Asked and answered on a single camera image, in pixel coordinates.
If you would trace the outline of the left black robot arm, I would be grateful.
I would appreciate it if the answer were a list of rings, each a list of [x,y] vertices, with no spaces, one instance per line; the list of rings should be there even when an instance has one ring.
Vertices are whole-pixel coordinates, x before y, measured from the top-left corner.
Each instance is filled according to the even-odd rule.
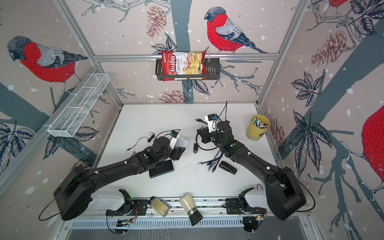
[[[120,179],[158,168],[167,159],[178,161],[185,150],[186,144],[172,148],[168,138],[160,137],[150,147],[123,161],[93,169],[82,166],[74,168],[54,191],[58,215],[63,221],[80,216],[88,208],[92,194],[98,189]]]

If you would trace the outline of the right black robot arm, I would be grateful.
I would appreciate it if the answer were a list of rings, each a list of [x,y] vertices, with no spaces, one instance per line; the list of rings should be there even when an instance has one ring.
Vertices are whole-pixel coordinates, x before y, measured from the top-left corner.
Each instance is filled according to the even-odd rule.
[[[303,192],[306,187],[290,168],[266,162],[236,140],[229,121],[217,123],[213,131],[208,127],[197,129],[197,136],[202,138],[203,144],[213,143],[226,158],[245,167],[264,182],[267,204],[278,219],[284,221],[293,213],[309,212],[315,208],[316,201],[313,200],[314,205],[310,209],[301,210],[307,203]]]

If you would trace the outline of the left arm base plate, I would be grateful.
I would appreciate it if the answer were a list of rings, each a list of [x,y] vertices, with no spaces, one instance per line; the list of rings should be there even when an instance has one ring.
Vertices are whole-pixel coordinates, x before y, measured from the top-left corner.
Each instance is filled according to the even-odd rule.
[[[146,214],[149,200],[147,199],[132,199],[129,193],[124,189],[119,189],[119,192],[124,197],[124,203],[117,210],[106,210],[107,217],[122,217],[122,216],[144,216]]]

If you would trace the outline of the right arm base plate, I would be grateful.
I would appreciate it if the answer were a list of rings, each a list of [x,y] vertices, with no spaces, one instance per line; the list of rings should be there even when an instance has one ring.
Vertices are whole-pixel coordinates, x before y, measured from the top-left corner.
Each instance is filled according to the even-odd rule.
[[[263,189],[248,188],[237,198],[225,199],[224,206],[228,215],[264,215],[270,209]]]

